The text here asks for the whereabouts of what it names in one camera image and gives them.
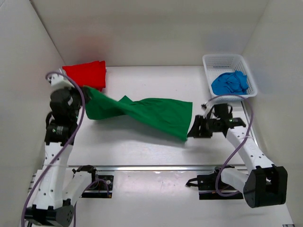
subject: plastic basket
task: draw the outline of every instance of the plastic basket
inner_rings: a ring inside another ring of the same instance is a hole
[[[208,86],[212,97],[216,97],[213,93],[212,83],[213,81],[225,72],[241,71],[244,75],[247,75],[247,85],[249,86],[246,95],[242,95],[244,98],[253,97],[257,95],[257,87],[252,74],[245,63],[244,58],[239,54],[207,54],[203,56],[203,65],[206,73]],[[235,96],[223,96],[216,98],[214,102],[238,102],[243,99]]]

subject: red cloth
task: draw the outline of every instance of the red cloth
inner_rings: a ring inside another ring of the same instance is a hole
[[[98,90],[105,88],[105,61],[93,61],[80,65],[62,67],[79,86],[90,86]]]

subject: fabric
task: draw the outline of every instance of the fabric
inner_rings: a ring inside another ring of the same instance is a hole
[[[93,88],[88,89],[91,100],[86,104],[85,110],[89,119],[102,120],[129,115],[182,141],[187,140],[187,131],[192,117],[192,102],[165,98],[132,101],[127,96],[116,101]]]
[[[221,74],[212,83],[213,93],[215,95],[246,95],[247,76],[241,71],[226,72]]]
[[[93,61],[80,65],[62,67],[66,74],[79,86],[94,87],[98,90],[105,88],[105,61]]]

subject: blue cloth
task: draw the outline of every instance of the blue cloth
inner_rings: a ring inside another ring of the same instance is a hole
[[[213,93],[215,95],[246,95],[247,76],[241,71],[226,72],[218,76],[212,83]]]

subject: green cloth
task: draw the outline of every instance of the green cloth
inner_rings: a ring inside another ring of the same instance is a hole
[[[127,96],[116,101],[91,87],[88,90],[91,100],[86,104],[85,110],[89,119],[102,120],[129,115],[183,141],[187,140],[193,107],[191,102],[166,98],[146,98],[133,102]]]

